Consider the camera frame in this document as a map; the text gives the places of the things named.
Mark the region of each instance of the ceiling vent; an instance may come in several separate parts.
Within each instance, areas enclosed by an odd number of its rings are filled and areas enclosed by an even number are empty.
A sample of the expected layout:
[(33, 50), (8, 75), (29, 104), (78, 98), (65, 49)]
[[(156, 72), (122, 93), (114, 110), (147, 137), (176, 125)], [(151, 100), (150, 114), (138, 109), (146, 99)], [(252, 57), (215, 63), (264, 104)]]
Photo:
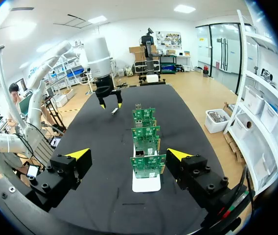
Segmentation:
[(67, 15), (71, 17), (71, 20), (69, 20), (66, 23), (54, 23), (54, 24), (68, 26), (68, 27), (74, 27), (74, 28), (84, 28), (84, 27), (87, 27), (92, 24), (92, 23), (89, 23), (88, 21), (86, 21), (82, 18), (79, 18), (77, 16), (73, 16), (71, 14), (67, 14)]

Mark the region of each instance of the circuit board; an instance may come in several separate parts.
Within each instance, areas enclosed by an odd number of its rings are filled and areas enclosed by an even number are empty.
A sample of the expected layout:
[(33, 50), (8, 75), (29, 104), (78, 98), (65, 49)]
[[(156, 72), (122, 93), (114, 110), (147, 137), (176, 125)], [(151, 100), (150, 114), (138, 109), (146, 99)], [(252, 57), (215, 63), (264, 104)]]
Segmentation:
[(138, 127), (132, 128), (133, 139), (135, 141), (154, 140), (157, 136), (157, 131), (160, 126)]
[(154, 178), (163, 174), (166, 154), (130, 158), (136, 178)]
[(156, 136), (154, 140), (134, 141), (135, 150), (143, 151), (143, 155), (154, 155), (160, 150), (161, 139)]
[(153, 117), (155, 109), (136, 109), (133, 110), (135, 127), (156, 126), (157, 121)]

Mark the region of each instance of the bulletin board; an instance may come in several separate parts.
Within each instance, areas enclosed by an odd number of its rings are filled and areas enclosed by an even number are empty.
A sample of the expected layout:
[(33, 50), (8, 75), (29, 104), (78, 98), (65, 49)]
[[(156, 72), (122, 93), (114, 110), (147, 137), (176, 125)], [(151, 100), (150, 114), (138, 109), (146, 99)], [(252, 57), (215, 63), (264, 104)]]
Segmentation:
[(158, 48), (182, 49), (182, 36), (180, 32), (156, 31)]

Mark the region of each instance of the phone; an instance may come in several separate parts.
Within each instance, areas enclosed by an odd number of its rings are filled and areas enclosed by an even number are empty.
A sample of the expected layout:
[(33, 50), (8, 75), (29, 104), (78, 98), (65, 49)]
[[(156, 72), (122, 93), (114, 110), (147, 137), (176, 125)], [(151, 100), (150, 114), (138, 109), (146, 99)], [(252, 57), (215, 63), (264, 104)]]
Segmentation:
[(28, 171), (27, 171), (27, 177), (33, 176), (36, 177), (39, 173), (40, 166), (39, 165), (29, 165)]

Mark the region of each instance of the workbench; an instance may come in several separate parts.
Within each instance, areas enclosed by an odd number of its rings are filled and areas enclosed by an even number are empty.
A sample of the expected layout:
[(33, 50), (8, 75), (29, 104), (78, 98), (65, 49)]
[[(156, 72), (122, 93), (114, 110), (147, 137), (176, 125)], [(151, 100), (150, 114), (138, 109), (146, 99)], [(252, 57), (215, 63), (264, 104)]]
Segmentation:
[(201, 154), (213, 171), (224, 176), (201, 126), (169, 85), (125, 88), (121, 95), (121, 109), (111, 115), (117, 107), (116, 97), (105, 98), (104, 110), (92, 94), (62, 137), (54, 155), (90, 148), (93, 165), (78, 189), (69, 191), (49, 213), (84, 228), (115, 233), (174, 235), (199, 229), (207, 211), (188, 191), (180, 190), (166, 167), (160, 191), (132, 191), (129, 158), (134, 148), (132, 110), (141, 103), (142, 108), (156, 109), (160, 154), (168, 148)]

